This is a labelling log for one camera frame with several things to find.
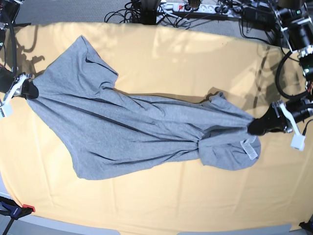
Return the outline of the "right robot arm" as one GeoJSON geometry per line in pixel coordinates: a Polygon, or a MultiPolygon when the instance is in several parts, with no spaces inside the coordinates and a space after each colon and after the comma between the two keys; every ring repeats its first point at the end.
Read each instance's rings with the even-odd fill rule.
{"type": "Polygon", "coordinates": [[[9,106],[9,102],[14,97],[23,97],[35,99],[39,92],[33,84],[33,75],[25,72],[18,73],[17,66],[17,42],[15,35],[15,23],[17,14],[20,10],[23,0],[2,0],[0,2],[0,50],[4,54],[3,62],[0,64],[0,92],[4,94],[0,102],[1,108],[9,106]],[[6,34],[9,33],[11,45],[12,63],[7,67],[6,63],[6,34]]]}

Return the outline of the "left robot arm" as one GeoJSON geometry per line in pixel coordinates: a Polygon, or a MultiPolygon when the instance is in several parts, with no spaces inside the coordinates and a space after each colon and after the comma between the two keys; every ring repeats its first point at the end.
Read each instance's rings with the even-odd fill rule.
{"type": "Polygon", "coordinates": [[[313,115],[313,23],[306,1],[270,0],[268,5],[290,49],[278,64],[274,80],[279,94],[287,102],[273,102],[261,118],[250,123],[248,132],[257,136],[268,132],[290,133],[295,130],[292,121],[299,123],[313,115]],[[306,79],[306,88],[302,93],[289,95],[281,87],[280,74],[284,63],[295,52],[306,79]]]}

